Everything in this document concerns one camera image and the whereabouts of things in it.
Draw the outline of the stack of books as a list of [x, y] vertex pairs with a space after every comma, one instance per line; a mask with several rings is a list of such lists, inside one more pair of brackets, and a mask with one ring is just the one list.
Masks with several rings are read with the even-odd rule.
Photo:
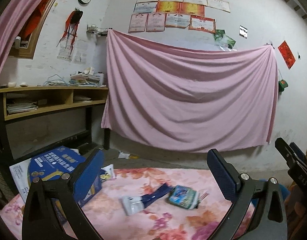
[[93, 67], [70, 75], [69, 83], [75, 86], [101, 87], [104, 85], [104, 73], [96, 72]]

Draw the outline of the red paper wall poster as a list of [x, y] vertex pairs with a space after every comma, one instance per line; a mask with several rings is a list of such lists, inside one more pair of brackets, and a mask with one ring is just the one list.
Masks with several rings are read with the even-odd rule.
[[288, 69], [291, 69], [292, 66], [295, 64], [296, 59], [295, 59], [290, 47], [288, 46], [287, 42], [283, 41], [282, 44], [280, 46], [278, 46], [278, 50], [281, 53], [282, 58], [284, 59]]

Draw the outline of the floral pink quilt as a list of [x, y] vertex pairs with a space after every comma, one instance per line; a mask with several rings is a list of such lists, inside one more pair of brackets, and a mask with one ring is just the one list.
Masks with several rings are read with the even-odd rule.
[[[116, 169], [115, 175], [82, 208], [104, 239], [207, 239], [231, 206], [208, 170], [148, 167]], [[126, 215], [121, 197], [149, 194], [163, 183], [190, 187], [205, 198], [198, 208], [186, 210], [163, 197]]]

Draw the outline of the black patterned phone case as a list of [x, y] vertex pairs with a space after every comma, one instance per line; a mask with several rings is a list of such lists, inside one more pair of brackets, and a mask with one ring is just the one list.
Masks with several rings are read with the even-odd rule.
[[196, 203], [196, 205], [194, 206], [194, 209], [197, 209], [197, 208], [199, 207], [200, 203], [201, 203], [208, 195], [209, 195], [208, 192], [205, 192], [205, 193], [203, 193], [203, 194], [200, 194], [199, 197], [198, 197], [198, 199], [197, 199], [197, 203]]

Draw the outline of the blue green snack bag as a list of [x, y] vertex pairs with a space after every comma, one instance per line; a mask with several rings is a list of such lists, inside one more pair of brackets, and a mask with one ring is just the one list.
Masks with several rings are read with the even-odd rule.
[[186, 210], [192, 210], [198, 208], [199, 197], [200, 194], [194, 189], [177, 185], [171, 190], [167, 202]]

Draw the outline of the white blue cartoon bag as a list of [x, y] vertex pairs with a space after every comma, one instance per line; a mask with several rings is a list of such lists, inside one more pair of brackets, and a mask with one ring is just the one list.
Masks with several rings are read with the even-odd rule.
[[105, 166], [101, 169], [100, 179], [101, 179], [101, 181], [108, 181], [108, 180], [115, 180], [116, 179], [113, 164], [109, 164], [109, 165], [107, 165], [107, 166]]

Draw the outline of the blue cardboard box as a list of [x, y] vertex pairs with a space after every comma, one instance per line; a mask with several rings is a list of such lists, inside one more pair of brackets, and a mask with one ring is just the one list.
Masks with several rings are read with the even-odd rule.
[[64, 173], [73, 173], [86, 158], [71, 148], [60, 146], [9, 167], [12, 178], [23, 201], [26, 201], [34, 178], [56, 180]]

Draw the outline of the wooden window frame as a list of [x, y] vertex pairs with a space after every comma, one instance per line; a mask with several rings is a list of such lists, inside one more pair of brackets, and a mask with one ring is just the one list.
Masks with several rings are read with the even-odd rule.
[[17, 35], [9, 57], [33, 59], [43, 24], [55, 0], [41, 0]]

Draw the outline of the pink sheet on wall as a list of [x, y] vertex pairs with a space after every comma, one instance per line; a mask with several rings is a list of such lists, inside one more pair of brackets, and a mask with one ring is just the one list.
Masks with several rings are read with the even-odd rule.
[[101, 127], [146, 146], [204, 153], [270, 141], [278, 100], [272, 46], [206, 51], [110, 30]]

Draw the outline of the green red hanging pouch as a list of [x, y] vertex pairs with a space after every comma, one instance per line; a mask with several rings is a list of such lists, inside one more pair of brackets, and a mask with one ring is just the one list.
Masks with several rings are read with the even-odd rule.
[[278, 81], [278, 91], [282, 93], [288, 87], [288, 83], [285, 80]]

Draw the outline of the wall certificates cluster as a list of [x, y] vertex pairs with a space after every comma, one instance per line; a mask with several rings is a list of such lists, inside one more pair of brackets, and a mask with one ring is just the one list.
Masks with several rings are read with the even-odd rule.
[[130, 18], [129, 33], [163, 32], [179, 28], [216, 33], [216, 20], [205, 14], [207, 8], [230, 13], [223, 0], [137, 0]]

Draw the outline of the wooden shelf desk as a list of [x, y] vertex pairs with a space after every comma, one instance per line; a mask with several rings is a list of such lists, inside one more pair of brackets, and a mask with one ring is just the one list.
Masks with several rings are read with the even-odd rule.
[[[10, 113], [8, 103], [15, 95], [23, 96], [23, 100], [47, 103], [38, 105], [36, 110]], [[92, 143], [92, 113], [93, 106], [103, 105], [108, 96], [106, 87], [82, 86], [31, 86], [16, 88], [0, 88], [0, 161], [3, 164], [15, 163], [20, 158], [12, 155], [6, 126], [19, 121], [37, 118], [44, 115], [61, 113], [65, 111], [85, 109], [85, 130], [49, 145], [77, 146]]]

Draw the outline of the red tassel wall ornament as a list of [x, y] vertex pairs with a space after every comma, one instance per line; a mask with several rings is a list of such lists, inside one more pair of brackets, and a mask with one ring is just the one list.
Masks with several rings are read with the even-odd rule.
[[68, 16], [66, 22], [65, 22], [65, 28], [62, 37], [60, 38], [59, 42], [63, 41], [65, 38], [72, 37], [72, 41], [70, 43], [70, 48], [73, 50], [73, 45], [75, 42], [75, 38], [77, 35], [77, 30], [79, 27], [80, 20], [82, 18], [83, 11], [81, 11], [78, 8], [75, 8], [70, 15]]

